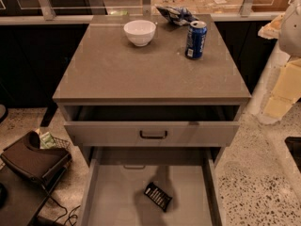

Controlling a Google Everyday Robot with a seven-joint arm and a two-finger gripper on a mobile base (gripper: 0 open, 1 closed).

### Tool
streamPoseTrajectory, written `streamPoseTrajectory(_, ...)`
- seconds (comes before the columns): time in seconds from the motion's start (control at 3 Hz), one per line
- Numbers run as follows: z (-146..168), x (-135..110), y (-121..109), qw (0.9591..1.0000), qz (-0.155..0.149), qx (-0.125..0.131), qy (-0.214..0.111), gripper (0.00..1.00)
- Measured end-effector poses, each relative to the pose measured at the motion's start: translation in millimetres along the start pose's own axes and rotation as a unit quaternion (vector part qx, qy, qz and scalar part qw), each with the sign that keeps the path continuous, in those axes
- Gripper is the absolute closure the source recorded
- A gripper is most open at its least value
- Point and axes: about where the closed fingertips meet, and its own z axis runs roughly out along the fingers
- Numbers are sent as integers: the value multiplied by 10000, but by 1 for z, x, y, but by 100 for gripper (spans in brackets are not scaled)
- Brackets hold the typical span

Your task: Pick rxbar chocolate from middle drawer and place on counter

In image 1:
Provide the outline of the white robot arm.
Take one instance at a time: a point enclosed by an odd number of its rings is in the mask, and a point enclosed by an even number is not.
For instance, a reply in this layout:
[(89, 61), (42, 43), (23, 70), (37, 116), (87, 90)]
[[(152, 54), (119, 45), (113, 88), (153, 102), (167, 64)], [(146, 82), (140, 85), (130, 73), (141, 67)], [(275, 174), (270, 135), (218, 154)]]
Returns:
[(263, 124), (281, 121), (301, 98), (301, 0), (260, 29), (265, 39), (277, 39), (247, 111)]

